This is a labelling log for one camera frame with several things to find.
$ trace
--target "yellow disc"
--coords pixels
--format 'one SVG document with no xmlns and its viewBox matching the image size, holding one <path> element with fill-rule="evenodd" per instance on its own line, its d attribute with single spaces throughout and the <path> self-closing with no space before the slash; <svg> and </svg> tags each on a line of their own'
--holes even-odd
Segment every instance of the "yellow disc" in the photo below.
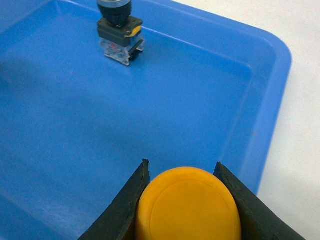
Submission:
<svg viewBox="0 0 320 240">
<path fill-rule="evenodd" d="M 136 240 L 241 240 L 238 209 L 214 175 L 179 167 L 144 190 L 135 221 Z"/>
</svg>

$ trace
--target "white table surface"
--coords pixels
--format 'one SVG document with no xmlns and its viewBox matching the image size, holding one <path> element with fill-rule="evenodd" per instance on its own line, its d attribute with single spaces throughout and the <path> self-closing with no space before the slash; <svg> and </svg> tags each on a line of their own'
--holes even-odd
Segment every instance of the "white table surface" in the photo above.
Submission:
<svg viewBox="0 0 320 240">
<path fill-rule="evenodd" d="M 320 0 L 175 0 L 266 30 L 292 67 L 258 197 L 307 240 L 320 240 Z"/>
</svg>

